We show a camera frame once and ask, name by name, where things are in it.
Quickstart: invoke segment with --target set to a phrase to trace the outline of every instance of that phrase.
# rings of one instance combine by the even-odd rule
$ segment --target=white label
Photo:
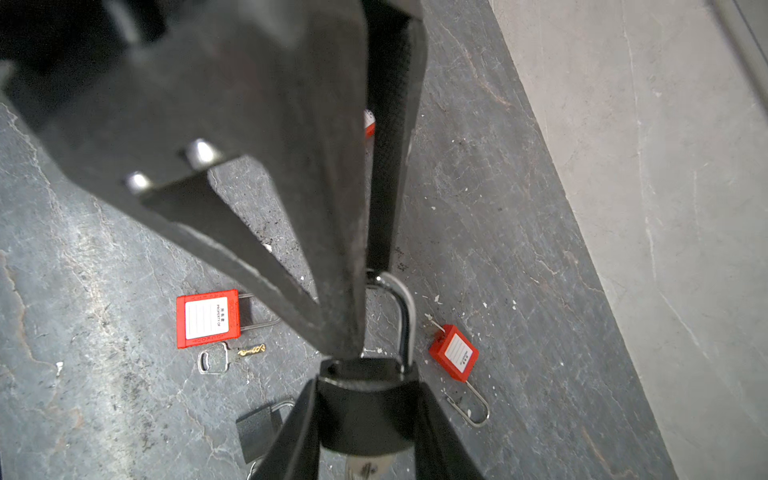
[[[187,302],[185,307],[187,340],[230,331],[230,314],[225,296]]]
[[[362,113],[362,115],[363,115],[363,117],[365,118],[365,122],[366,122],[366,128],[370,127],[370,126],[373,124],[373,122],[374,122],[374,121],[376,121],[376,119],[375,119],[375,118],[373,118],[373,112],[372,112],[372,111],[370,111],[370,110],[368,110],[368,109],[366,109],[366,110],[365,110],[365,111]]]
[[[453,363],[459,372],[464,373],[467,363],[472,357],[472,349],[464,343],[464,340],[458,335],[454,335],[445,351],[445,357]]]

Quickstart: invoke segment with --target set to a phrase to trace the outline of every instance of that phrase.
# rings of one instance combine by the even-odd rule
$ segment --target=black padlock
[[[280,409],[294,405],[293,399],[283,400],[259,407],[237,419],[235,422],[237,436],[240,439],[240,448],[243,450],[243,460],[246,463],[254,462],[266,455],[280,427],[283,426]]]
[[[400,360],[326,360],[256,471],[256,480],[316,480],[319,447],[347,455],[346,477],[379,478],[394,454],[415,446],[420,479],[482,480],[451,423],[413,365],[415,304],[389,273],[368,274],[400,310]]]
[[[377,456],[413,445],[419,372],[413,365],[415,304],[389,273],[369,272],[368,286],[390,292],[400,312],[400,360],[326,360],[317,376],[319,439],[346,455]]]

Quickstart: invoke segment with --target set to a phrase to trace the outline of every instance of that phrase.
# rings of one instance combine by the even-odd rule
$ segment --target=red padlock
[[[442,331],[435,334],[435,342],[429,348],[429,355],[432,355],[451,377],[466,383],[480,352],[458,331],[456,325],[444,325]]]
[[[467,340],[467,337],[458,330],[456,325],[440,326],[440,324],[433,320],[430,315],[428,315],[427,318],[440,329],[440,331],[435,334],[435,342],[429,348],[429,355],[431,355],[437,363],[442,365],[442,368],[444,368],[453,379],[463,382],[469,387],[472,393],[475,394],[485,407],[485,417],[483,417],[480,422],[476,422],[470,417],[470,410],[464,412],[464,410],[458,406],[458,403],[456,403],[450,396],[446,395],[445,398],[448,400],[451,407],[464,417],[464,420],[466,420],[469,425],[480,428],[485,425],[491,417],[491,406],[488,404],[488,401],[480,395],[480,392],[478,392],[468,381],[469,374],[472,372],[475,362],[478,361],[478,357],[480,357],[480,352],[469,342],[469,340]]]
[[[240,326],[240,301],[251,297],[252,293],[224,290],[176,298],[177,348],[186,349],[188,346],[236,339],[245,330],[260,329],[280,322],[280,319],[275,319]]]

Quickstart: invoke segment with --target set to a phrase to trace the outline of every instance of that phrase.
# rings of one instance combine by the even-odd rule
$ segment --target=key
[[[256,355],[266,351],[266,344],[252,346],[248,349],[238,349],[233,360]],[[230,347],[225,342],[212,346],[200,352],[197,356],[197,369],[207,375],[221,375],[230,368]]]

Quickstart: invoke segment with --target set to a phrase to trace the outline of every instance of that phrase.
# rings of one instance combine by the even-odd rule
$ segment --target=concrete floor
[[[768,478],[768,121],[705,0],[490,0],[681,478]]]

